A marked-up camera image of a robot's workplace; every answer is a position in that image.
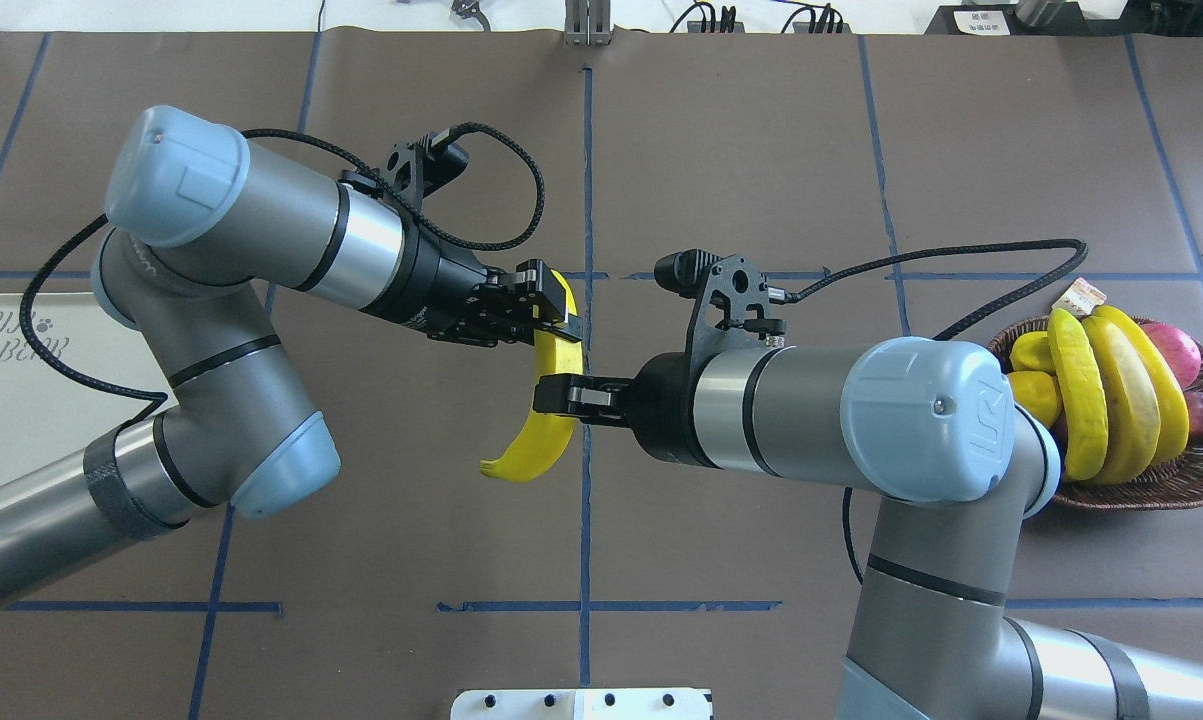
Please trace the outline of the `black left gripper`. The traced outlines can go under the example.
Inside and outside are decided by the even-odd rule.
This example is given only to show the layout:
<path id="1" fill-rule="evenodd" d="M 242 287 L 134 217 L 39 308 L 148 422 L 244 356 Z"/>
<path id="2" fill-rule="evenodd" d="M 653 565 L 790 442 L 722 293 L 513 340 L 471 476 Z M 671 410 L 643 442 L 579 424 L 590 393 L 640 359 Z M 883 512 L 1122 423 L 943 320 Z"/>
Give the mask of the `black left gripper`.
<path id="1" fill-rule="evenodd" d="M 541 260 L 500 270 L 413 224 L 395 275 L 369 314 L 460 345 L 583 340 L 582 319 L 571 319 L 577 310 L 569 284 Z"/>

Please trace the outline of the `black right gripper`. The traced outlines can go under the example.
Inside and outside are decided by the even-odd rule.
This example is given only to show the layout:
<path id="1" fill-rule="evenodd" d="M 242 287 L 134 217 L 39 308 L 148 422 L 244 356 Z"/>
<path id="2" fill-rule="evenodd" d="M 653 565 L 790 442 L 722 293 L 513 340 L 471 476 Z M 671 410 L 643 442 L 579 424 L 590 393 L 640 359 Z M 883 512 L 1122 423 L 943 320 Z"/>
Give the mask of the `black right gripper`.
<path id="1" fill-rule="evenodd" d="M 615 418 L 605 418 L 606 392 L 595 375 L 545 375 L 532 397 L 534 413 L 573 416 L 587 426 L 628 428 L 659 462 L 715 468 L 703 451 L 692 413 L 693 381 L 685 356 L 656 356 L 616 392 Z"/>

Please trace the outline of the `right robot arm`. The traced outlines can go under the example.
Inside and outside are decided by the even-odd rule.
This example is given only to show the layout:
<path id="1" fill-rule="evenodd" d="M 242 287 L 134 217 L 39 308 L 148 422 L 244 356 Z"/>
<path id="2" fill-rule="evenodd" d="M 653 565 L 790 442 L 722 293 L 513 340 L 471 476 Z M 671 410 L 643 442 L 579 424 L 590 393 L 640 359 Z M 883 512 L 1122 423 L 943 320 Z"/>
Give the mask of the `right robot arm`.
<path id="1" fill-rule="evenodd" d="M 1005 612 L 1062 462 L 980 346 L 687 350 L 632 379 L 551 371 L 534 409 L 660 462 L 881 496 L 838 719 L 1203 719 L 1203 665 Z"/>

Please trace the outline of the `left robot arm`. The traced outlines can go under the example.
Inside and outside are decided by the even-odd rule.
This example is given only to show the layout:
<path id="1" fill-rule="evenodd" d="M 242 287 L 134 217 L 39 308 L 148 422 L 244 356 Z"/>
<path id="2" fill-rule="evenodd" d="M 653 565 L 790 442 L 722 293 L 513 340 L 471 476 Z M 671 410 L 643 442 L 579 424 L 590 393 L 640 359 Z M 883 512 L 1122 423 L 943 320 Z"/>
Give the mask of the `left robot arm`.
<path id="1" fill-rule="evenodd" d="M 529 224 L 512 240 L 461 240 L 423 214 L 458 178 L 460 138 L 486 135 L 534 183 Z M 277 337 L 254 281 L 267 281 L 482 349 L 527 343 L 537 377 L 583 371 L 583 328 L 565 278 L 541 260 L 502 270 L 481 251 L 514 249 L 543 218 L 545 188 L 522 145 L 482 123 L 396 143 L 378 167 L 309 135 L 349 165 L 333 179 L 263 149 L 266 129 L 223 126 L 153 106 L 130 129 L 91 268 L 95 301 L 140 332 L 168 383 L 140 391 L 63 363 L 31 322 L 53 255 L 22 293 L 22 337 L 76 383 L 143 398 L 148 409 L 61 460 L 0 486 L 0 607 L 122 548 L 231 502 L 267 518 L 327 486 L 340 457 L 325 416 Z"/>

